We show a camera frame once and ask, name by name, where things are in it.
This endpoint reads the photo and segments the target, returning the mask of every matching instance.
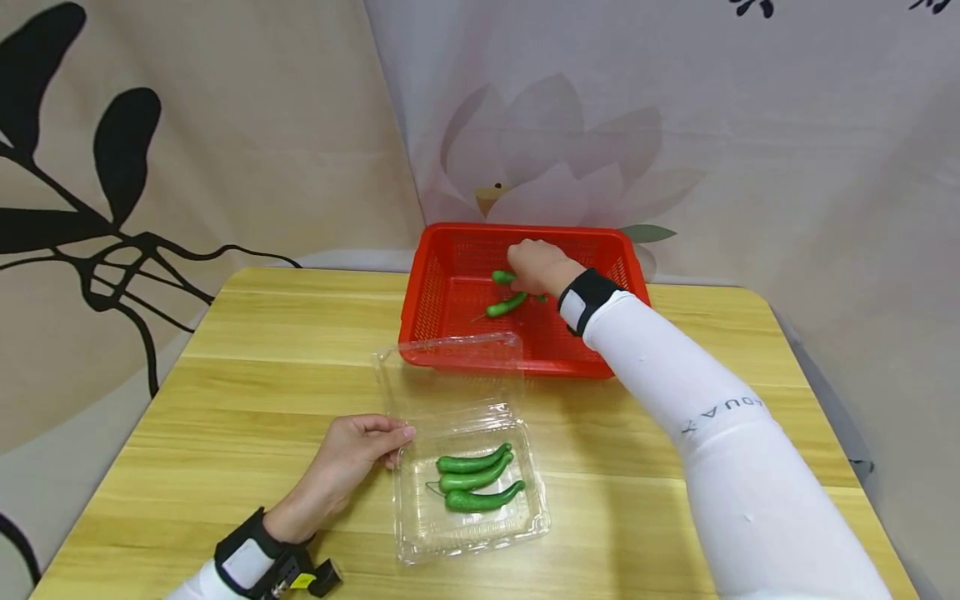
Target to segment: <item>green pepper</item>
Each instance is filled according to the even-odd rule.
[[[513,452],[504,452],[500,460],[490,468],[478,470],[475,473],[445,473],[440,478],[440,491],[450,493],[454,490],[478,490],[486,488],[500,478],[507,465],[514,460]]]
[[[491,304],[487,307],[487,316],[491,319],[496,317],[502,317],[509,313],[510,311],[516,309],[518,306],[523,304],[523,301],[526,300],[527,293],[520,292],[516,296],[512,297],[509,300],[504,300],[496,304]]]
[[[514,447],[509,442],[500,446],[487,456],[477,458],[458,458],[456,456],[441,456],[437,461],[437,470],[440,473],[475,473],[478,470],[490,468],[500,461],[500,457]]]
[[[494,271],[491,278],[497,285],[510,285],[516,279],[516,275],[509,271]]]
[[[463,490],[454,490],[446,495],[446,508],[454,513],[485,513],[495,511],[507,502],[514,499],[521,490],[527,487],[523,480],[515,481],[512,486],[501,493],[472,493]]]

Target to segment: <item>wrist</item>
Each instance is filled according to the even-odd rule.
[[[586,270],[586,267],[572,258],[551,266],[543,278],[547,294],[559,298],[573,280]]]
[[[324,524],[327,503],[311,502],[293,489],[263,517],[263,527],[277,541],[302,543]]]

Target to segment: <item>lotus flower print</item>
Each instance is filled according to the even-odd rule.
[[[612,227],[637,243],[663,240],[675,233],[643,222],[679,203],[703,173],[651,171],[661,135],[654,107],[586,128],[563,74],[527,86],[508,106],[487,84],[450,118],[441,168],[421,194],[424,214],[430,223]],[[640,247],[637,255],[652,275],[653,255]]]

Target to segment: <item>right hand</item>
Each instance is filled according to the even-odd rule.
[[[564,251],[543,240],[523,240],[507,250],[507,261],[516,273],[511,284],[515,292],[558,298],[584,266],[569,258]]]

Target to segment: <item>white sleeve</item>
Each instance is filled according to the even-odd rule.
[[[561,315],[576,327],[584,301]],[[667,432],[717,593],[890,598],[863,546],[750,387],[656,311],[615,292],[584,342]]]
[[[224,570],[240,586],[252,588],[274,565],[254,540],[245,541],[224,561]],[[220,579],[213,561],[207,561],[197,574],[175,589],[167,600],[246,600]]]

